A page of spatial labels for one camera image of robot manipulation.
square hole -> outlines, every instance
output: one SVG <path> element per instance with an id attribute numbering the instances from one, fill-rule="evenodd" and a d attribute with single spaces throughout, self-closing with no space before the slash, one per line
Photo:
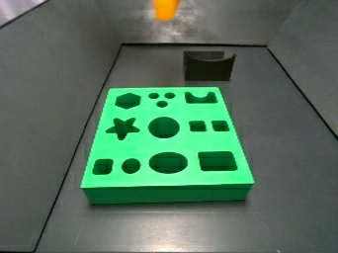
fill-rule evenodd
<path id="1" fill-rule="evenodd" d="M 235 157 L 230 151 L 199 152 L 198 159 L 202 171 L 234 171 L 238 169 Z"/>
<path id="2" fill-rule="evenodd" d="M 206 131 L 206 123 L 203 121 L 189 122 L 191 131 Z"/>
<path id="3" fill-rule="evenodd" d="M 214 127 L 215 131 L 229 131 L 230 130 L 226 121 L 214 121 L 211 123 L 213 123 L 213 127 Z"/>
<path id="4" fill-rule="evenodd" d="M 92 173 L 95 175 L 108 175 L 112 170 L 112 160 L 111 159 L 99 159 L 95 161 Z"/>

metal wall panel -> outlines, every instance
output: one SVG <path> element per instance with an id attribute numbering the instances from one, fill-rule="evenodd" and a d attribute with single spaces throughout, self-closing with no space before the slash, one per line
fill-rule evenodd
<path id="1" fill-rule="evenodd" d="M 175 19 L 156 21 L 152 0 L 98 0 L 123 42 L 263 44 L 298 0 L 182 0 Z"/>
<path id="2" fill-rule="evenodd" d="M 338 1 L 303 0 L 269 48 L 338 134 Z"/>
<path id="3" fill-rule="evenodd" d="M 0 30 L 0 250 L 32 251 L 120 42 L 91 0 Z"/>
<path id="4" fill-rule="evenodd" d="M 0 0 L 0 27 L 47 0 Z"/>

green foam block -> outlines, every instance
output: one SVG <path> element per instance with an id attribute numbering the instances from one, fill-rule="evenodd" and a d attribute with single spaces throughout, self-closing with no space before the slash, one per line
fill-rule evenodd
<path id="1" fill-rule="evenodd" d="M 253 185 L 218 88 L 110 90 L 80 186 L 92 204 L 245 200 Z"/>

small circular hole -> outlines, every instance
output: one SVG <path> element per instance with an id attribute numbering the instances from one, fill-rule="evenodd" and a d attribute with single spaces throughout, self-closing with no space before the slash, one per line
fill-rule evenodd
<path id="1" fill-rule="evenodd" d="M 173 99 L 173 98 L 175 97 L 175 95 L 174 95 L 173 92 L 166 93 L 164 96 L 166 96 L 169 99 Z"/>
<path id="2" fill-rule="evenodd" d="M 158 105 L 158 107 L 163 108 L 163 107 L 166 107 L 169 105 L 169 103 L 166 101 L 159 101 L 156 103 L 156 105 Z"/>
<path id="3" fill-rule="evenodd" d="M 151 94 L 150 94 L 150 98 L 151 98 L 151 99 L 158 99 L 159 96 L 160 96 L 159 93 L 151 93 Z"/>
<path id="4" fill-rule="evenodd" d="M 122 165 L 122 169 L 127 174 L 134 174 L 140 170 L 142 163 L 136 159 L 128 159 Z"/>

black block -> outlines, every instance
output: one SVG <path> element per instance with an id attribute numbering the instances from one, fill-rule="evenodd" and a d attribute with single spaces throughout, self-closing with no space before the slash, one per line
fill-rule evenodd
<path id="1" fill-rule="evenodd" d="M 183 56 L 186 81 L 229 81 L 237 54 L 225 58 L 223 51 L 186 51 Z"/>

